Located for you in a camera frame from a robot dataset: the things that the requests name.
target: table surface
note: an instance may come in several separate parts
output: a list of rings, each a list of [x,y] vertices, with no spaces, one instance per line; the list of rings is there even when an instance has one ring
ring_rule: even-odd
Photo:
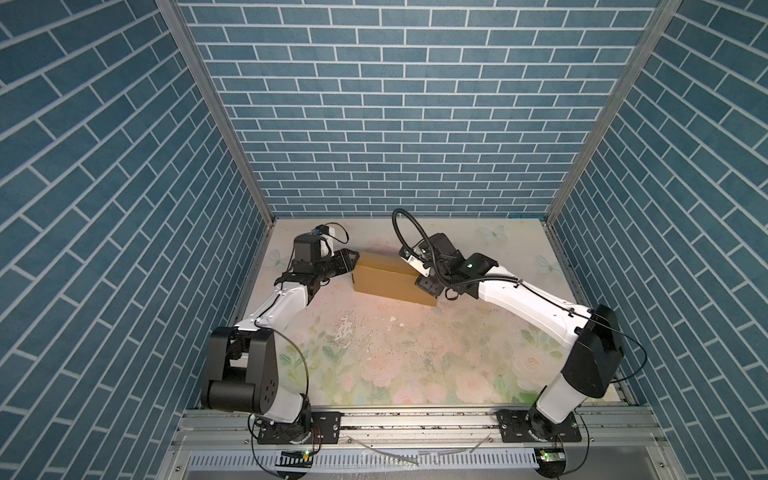
[[[247,314],[269,296],[288,267],[293,238],[329,221],[349,232],[349,244],[336,248],[397,254],[389,219],[278,220]],[[465,257],[478,251],[523,280],[573,300],[538,220],[421,224],[428,235],[445,233]],[[407,219],[400,225],[406,240],[416,243],[419,236]],[[441,296],[434,307],[392,300],[355,292],[350,275],[321,288],[283,333],[309,363],[310,401],[317,406],[530,403],[568,355],[548,334],[490,303],[467,295],[452,302]],[[303,392],[304,368],[296,350],[280,338],[276,345],[282,385]],[[613,386],[603,400],[619,400]]]

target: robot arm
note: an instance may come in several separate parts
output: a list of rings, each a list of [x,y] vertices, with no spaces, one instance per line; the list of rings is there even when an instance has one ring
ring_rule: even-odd
[[[402,238],[396,219],[409,218],[422,235],[411,248]],[[619,363],[624,358],[617,318],[610,308],[592,310],[568,302],[512,275],[495,260],[473,253],[465,259],[443,233],[429,238],[408,212],[392,213],[402,248],[400,256],[421,273],[416,286],[455,300],[468,295],[499,305],[544,330],[561,345],[571,349],[563,369],[541,391],[528,412],[531,433],[541,440],[552,440],[570,424],[567,418],[587,397],[600,398],[607,391]],[[447,291],[454,290],[455,297]]]
[[[321,225],[293,241],[290,271],[275,280],[275,290],[234,327],[218,327],[210,336],[200,400],[204,408],[252,412],[289,424],[291,437],[310,427],[305,395],[280,386],[274,335],[314,298],[327,280],[352,271],[359,254],[333,250],[336,232]]]

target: black mounting plate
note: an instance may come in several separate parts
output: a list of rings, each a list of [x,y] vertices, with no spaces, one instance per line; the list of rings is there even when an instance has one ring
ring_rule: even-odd
[[[341,426],[341,412],[312,412],[312,424],[320,428],[323,437],[323,443],[326,445],[335,445],[339,443],[339,428]],[[275,423],[270,425],[264,422],[260,425],[258,440],[259,445],[295,445],[286,440],[290,438],[289,432],[292,432],[296,426],[286,423]],[[308,436],[304,444],[311,444],[312,436]]]
[[[502,442],[521,443],[521,442],[543,442],[531,434],[526,417],[528,410],[509,410],[503,409],[496,412],[498,420],[498,429],[502,433]],[[576,416],[573,412],[565,418],[565,428],[560,434],[560,440],[563,442],[580,442],[581,433],[576,423]]]

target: blue brick wallpaper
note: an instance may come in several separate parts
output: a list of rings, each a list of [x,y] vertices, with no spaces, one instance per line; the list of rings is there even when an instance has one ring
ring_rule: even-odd
[[[543,217],[657,0],[181,3],[278,216]]]
[[[554,223],[688,478],[768,472],[767,25],[684,0]]]
[[[264,222],[152,0],[0,2],[0,478],[144,478]]]

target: cardboard box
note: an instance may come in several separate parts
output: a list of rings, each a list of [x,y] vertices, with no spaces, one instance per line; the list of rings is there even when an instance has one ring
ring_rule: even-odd
[[[419,272],[400,257],[360,252],[360,258],[352,271],[352,283],[356,292],[422,305],[437,305],[434,296],[414,285],[418,276]]]

